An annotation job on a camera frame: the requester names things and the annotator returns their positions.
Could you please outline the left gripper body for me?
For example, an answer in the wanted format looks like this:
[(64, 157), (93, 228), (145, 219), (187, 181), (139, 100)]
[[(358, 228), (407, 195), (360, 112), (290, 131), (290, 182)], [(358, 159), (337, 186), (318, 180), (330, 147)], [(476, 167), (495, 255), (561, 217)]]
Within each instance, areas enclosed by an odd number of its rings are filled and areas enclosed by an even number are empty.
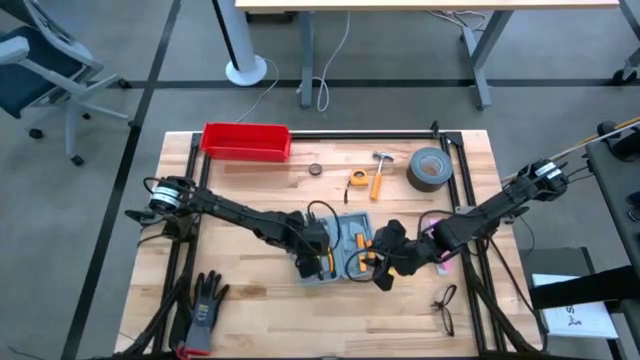
[(293, 236), (295, 266), (302, 278), (322, 270), (320, 257), (326, 254), (326, 229), (320, 222), (300, 225)]

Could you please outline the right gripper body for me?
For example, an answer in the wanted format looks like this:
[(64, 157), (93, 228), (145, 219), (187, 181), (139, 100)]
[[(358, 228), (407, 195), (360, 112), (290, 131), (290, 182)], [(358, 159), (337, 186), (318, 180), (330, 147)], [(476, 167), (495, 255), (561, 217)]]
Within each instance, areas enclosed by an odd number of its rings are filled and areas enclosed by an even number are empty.
[(394, 282), (389, 273), (391, 268), (400, 276), (408, 276), (427, 263), (428, 236), (420, 234), (416, 240), (410, 240), (405, 227), (392, 219), (376, 231), (372, 250), (376, 255), (373, 282), (382, 291), (389, 291)]

